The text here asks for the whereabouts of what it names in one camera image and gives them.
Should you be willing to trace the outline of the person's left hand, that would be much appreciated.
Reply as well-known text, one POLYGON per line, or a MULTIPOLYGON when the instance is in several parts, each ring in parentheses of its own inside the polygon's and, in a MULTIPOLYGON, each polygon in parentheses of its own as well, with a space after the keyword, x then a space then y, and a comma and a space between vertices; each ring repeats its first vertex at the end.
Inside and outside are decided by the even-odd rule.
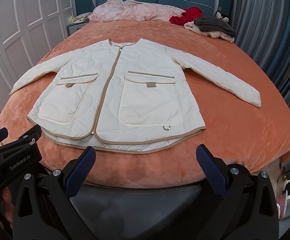
POLYGON ((14 205, 12 203, 12 194, 8 187, 5 187, 2 190, 2 199, 3 199, 3 214, 6 220, 9 221, 10 226, 12 226, 14 220, 14 205))

